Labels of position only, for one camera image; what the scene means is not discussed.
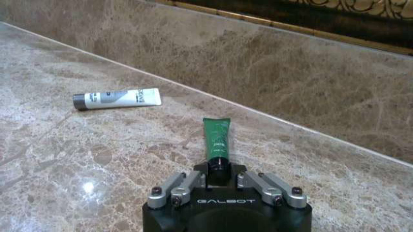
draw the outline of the screw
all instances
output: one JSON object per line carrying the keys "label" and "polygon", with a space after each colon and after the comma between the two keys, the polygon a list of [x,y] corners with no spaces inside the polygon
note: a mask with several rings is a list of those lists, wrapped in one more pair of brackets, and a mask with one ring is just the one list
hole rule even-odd
{"label": "screw", "polygon": [[161,194],[161,188],[159,186],[152,187],[151,194],[157,196]]}
{"label": "screw", "polygon": [[172,197],[171,203],[175,208],[180,206],[180,202],[181,202],[180,197]]}
{"label": "screw", "polygon": [[302,189],[299,187],[292,187],[291,188],[291,193],[294,195],[302,195]]}
{"label": "screw", "polygon": [[280,197],[280,196],[276,196],[276,197],[273,198],[273,205],[275,205],[276,207],[282,206],[282,197]]}

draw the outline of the marble countertop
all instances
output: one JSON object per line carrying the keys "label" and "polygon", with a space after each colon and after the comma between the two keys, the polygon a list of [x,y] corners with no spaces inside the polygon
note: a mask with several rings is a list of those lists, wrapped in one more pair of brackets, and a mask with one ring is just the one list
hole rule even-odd
{"label": "marble countertop", "polygon": [[[413,167],[0,23],[0,230],[140,231],[149,188],[205,157],[300,186],[312,231],[413,231]],[[163,105],[78,112],[72,94],[157,87]]]}

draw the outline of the brown marble surface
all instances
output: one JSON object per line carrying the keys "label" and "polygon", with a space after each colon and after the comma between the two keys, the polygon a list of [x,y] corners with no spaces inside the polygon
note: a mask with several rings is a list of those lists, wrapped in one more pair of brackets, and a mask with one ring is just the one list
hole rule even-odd
{"label": "brown marble surface", "polygon": [[0,0],[65,44],[413,162],[413,58],[139,0]]}
{"label": "brown marble surface", "polygon": [[[229,117],[229,158],[300,186],[312,231],[413,230],[413,166],[0,23],[0,231],[139,231],[149,188],[204,160],[201,117]],[[72,94],[157,87],[159,107],[78,112]]]}

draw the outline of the green tube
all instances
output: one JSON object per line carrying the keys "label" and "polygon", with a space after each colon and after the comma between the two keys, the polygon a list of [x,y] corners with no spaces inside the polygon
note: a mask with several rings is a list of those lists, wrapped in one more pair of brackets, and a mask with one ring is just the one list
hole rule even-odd
{"label": "green tube", "polygon": [[204,118],[203,122],[207,146],[207,160],[209,161],[215,157],[221,157],[228,160],[227,130],[229,128],[231,120],[229,118]]}

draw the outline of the gold trim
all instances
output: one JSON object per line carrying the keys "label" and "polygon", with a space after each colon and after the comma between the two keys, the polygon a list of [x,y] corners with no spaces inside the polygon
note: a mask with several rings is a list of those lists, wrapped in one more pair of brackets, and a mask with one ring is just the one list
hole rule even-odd
{"label": "gold trim", "polygon": [[295,25],[291,25],[291,24],[280,23],[280,22],[276,22],[276,21],[272,21],[272,20],[267,20],[267,19],[263,19],[263,18],[248,16],[248,15],[232,13],[232,12],[228,12],[228,11],[212,9],[212,8],[208,8],[208,7],[204,7],[204,6],[197,6],[197,5],[188,4],[188,3],[184,3],[184,2],[179,2],[179,1],[172,1],[172,0],[152,0],[152,1],[161,3],[161,4],[165,4],[165,5],[169,5],[169,6],[176,6],[176,7],[188,9],[188,10],[193,10],[193,11],[197,11],[197,12],[208,13],[208,14],[212,14],[212,15],[215,14],[215,15],[219,15],[219,16],[227,17],[227,18],[233,18],[233,19],[237,19],[237,20],[253,23],[253,24],[260,24],[260,25],[264,25],[264,26],[269,26],[269,27],[273,27],[273,28],[283,29],[283,30],[299,32],[302,34],[312,35],[312,36],[316,36],[316,37],[320,37],[320,38],[324,38],[324,39],[336,40],[336,41],[340,41],[340,42],[344,42],[344,43],[348,43],[348,44],[355,44],[355,45],[359,45],[359,46],[363,46],[363,47],[370,47],[370,48],[383,50],[383,51],[387,51],[387,52],[394,52],[394,53],[399,53],[399,54],[403,54],[403,55],[413,56],[413,49],[410,49],[410,48],[398,47],[398,46],[394,46],[394,45],[390,45],[390,44],[378,43],[378,42],[368,41],[368,40],[362,40],[362,39],[348,37],[348,36],[344,36],[344,35],[338,35],[338,34],[328,33],[328,32],[320,31],[320,30],[314,30],[314,29],[310,29],[310,28],[304,28],[304,27],[295,26]]}

